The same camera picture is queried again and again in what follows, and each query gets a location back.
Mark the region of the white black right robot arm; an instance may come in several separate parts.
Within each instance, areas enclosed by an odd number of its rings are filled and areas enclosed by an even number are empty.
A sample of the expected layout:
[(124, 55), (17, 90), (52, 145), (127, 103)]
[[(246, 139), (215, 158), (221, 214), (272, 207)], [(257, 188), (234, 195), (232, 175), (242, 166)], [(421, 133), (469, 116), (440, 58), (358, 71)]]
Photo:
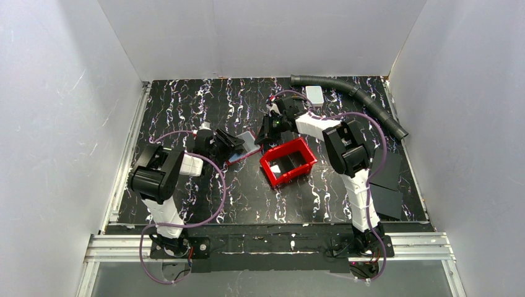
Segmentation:
[(314, 114), (303, 102), (304, 99), (296, 95), (271, 97), (254, 143), (276, 142), (283, 132), (322, 140), (330, 165), (347, 191), (353, 227), (362, 233), (372, 230), (380, 220), (369, 190), (371, 151), (361, 132), (354, 123)]

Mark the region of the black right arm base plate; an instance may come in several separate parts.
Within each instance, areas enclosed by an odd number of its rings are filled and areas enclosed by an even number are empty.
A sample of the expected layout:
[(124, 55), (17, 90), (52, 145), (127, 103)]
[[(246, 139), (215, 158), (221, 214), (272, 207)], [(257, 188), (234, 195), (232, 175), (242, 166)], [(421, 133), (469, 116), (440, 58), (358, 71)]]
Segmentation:
[(365, 257), (369, 260), (379, 260), (386, 254), (386, 257), (394, 257), (394, 246), (391, 237), (384, 235), (381, 237), (384, 249), (381, 243), (373, 234), (368, 234), (366, 239), (356, 238), (351, 235), (341, 235), (330, 237), (328, 247), (324, 255), (330, 258), (348, 258), (348, 257)]

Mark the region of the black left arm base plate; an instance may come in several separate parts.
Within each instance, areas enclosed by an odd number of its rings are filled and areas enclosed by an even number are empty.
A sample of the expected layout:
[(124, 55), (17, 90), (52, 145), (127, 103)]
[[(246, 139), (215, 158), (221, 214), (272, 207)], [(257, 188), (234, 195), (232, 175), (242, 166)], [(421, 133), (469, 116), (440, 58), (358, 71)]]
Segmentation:
[(150, 258), (152, 259), (207, 259), (210, 256), (209, 238), (190, 237), (183, 232), (179, 238), (171, 239), (153, 233), (149, 235), (152, 242)]

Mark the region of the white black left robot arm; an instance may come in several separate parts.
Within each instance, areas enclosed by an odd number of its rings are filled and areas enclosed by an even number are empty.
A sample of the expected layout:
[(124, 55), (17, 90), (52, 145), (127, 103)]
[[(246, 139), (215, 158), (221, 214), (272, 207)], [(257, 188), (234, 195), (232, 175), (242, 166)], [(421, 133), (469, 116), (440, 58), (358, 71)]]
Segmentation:
[[(185, 150), (165, 149), (159, 144), (149, 144), (133, 165), (128, 176), (128, 188), (137, 194), (148, 208), (157, 234), (167, 239), (177, 239), (185, 228), (196, 228), (212, 221), (223, 209), (226, 201), (225, 175), (218, 162), (226, 162), (232, 155), (241, 154), (245, 140), (223, 129), (212, 130), (204, 122), (195, 131), (174, 131), (187, 134), (195, 140), (194, 153)], [(186, 225), (176, 206), (174, 192), (178, 178), (199, 177), (204, 164), (210, 164), (219, 175), (222, 198), (217, 210), (199, 223)]]

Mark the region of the red plastic bin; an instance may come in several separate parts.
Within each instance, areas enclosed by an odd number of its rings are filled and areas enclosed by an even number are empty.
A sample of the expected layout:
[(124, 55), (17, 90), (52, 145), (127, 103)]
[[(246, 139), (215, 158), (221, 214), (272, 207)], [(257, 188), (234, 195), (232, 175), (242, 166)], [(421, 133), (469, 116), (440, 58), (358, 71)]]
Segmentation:
[(318, 160), (306, 140), (299, 137), (268, 150), (259, 162), (269, 184), (275, 188), (309, 174)]

